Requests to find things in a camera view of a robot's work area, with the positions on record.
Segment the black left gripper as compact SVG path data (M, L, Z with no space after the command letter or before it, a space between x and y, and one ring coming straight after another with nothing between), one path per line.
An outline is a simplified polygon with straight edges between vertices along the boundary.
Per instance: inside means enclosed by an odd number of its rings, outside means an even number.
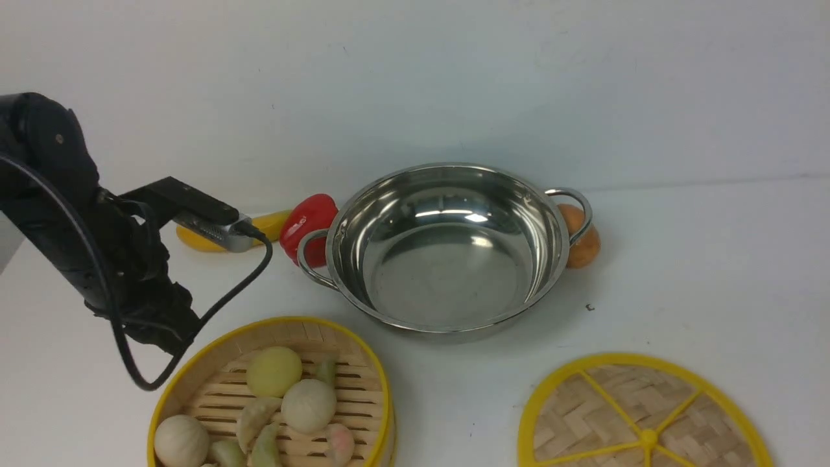
M169 210L100 192L87 215L86 225L112 275L125 334L170 355L183 351L199 318L191 293L169 278L170 254L160 239L160 228L172 219Z

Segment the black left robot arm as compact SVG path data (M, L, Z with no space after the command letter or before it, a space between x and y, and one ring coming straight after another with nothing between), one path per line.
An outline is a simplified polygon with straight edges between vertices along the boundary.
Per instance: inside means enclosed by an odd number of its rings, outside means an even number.
M124 333L174 354L195 334L192 295L169 278L160 228L170 217L145 199L103 189L80 122L39 93L3 95L2 212L83 297L109 319L98 270L71 219L86 227L109 275Z

